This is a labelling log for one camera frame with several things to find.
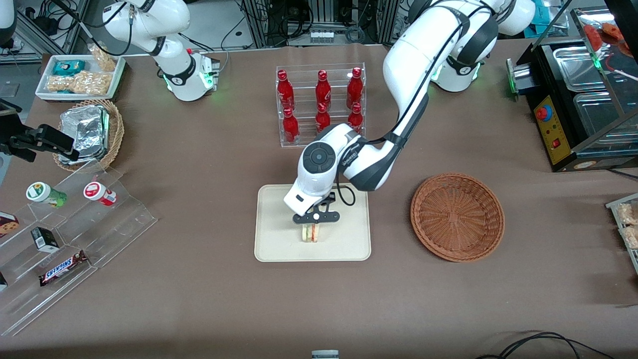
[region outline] red bottle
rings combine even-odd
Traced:
[[[363,115],[361,114],[361,104],[355,102],[352,104],[352,113],[348,116],[348,124],[358,134],[361,134],[361,124],[363,124]]]
[[[295,94],[292,91],[292,84],[288,80],[286,70],[277,71],[277,95],[282,107],[290,107],[295,109]]]
[[[317,133],[323,131],[324,128],[330,126],[330,115],[326,109],[325,103],[317,104],[317,115],[315,116],[317,124]]]
[[[299,142],[299,123],[295,116],[292,115],[292,108],[290,107],[283,109],[283,131],[287,142],[292,144]]]
[[[363,94],[363,81],[361,80],[361,68],[355,67],[352,69],[352,78],[348,83],[348,99],[346,100],[346,106],[352,109],[352,104],[355,102],[361,102],[361,95]]]
[[[325,108],[330,110],[330,84],[328,83],[328,73],[325,70],[319,70],[317,75],[319,81],[315,88],[317,103],[324,103]]]

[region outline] brown woven basket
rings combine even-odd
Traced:
[[[87,105],[102,105],[108,111],[108,153],[100,160],[100,165],[106,168],[115,160],[115,157],[119,152],[119,148],[122,144],[122,138],[124,137],[124,122],[122,121],[122,116],[117,110],[117,107],[109,100],[86,100],[76,104],[73,108]],[[57,126],[57,129],[62,130],[61,122]],[[77,171],[84,165],[63,165],[57,157],[57,153],[53,154],[53,159],[59,167],[71,172]]]
[[[443,173],[425,180],[412,198],[412,227],[427,249],[453,262],[477,261],[501,243],[503,208],[476,178]]]

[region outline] beige tray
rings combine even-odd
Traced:
[[[266,185],[257,197],[255,257],[261,262],[365,261],[372,253],[367,193],[354,190],[357,201],[348,207],[339,196],[330,205],[341,219],[322,223],[316,243],[301,240],[301,225],[283,198],[292,185]],[[346,201],[350,191],[341,190]]]

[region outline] brown tablecloth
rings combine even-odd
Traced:
[[[258,262],[256,195],[291,183],[300,154],[279,146],[275,66],[365,61],[372,138],[396,120],[385,48],[232,53],[219,90],[193,103],[166,90],[151,58],[128,58],[113,167],[160,220],[16,337],[0,338],[0,357],[299,359],[335,348],[344,359],[474,358],[526,330],[638,357],[636,274],[604,207],[638,187],[607,171],[550,172],[525,101],[506,97],[505,59],[527,43],[498,42],[462,93],[431,86],[388,182],[369,195],[373,251],[360,263]],[[28,123],[55,124],[69,107],[36,100]],[[505,237],[484,260],[441,260],[412,231],[414,190],[446,171],[477,177],[503,205]],[[67,174],[47,153],[12,160],[2,210],[26,204],[28,183]],[[520,352],[571,358],[546,340]]]

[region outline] red emergency stop button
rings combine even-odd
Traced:
[[[537,120],[547,122],[552,118],[552,108],[549,105],[545,105],[536,110],[535,115]]]

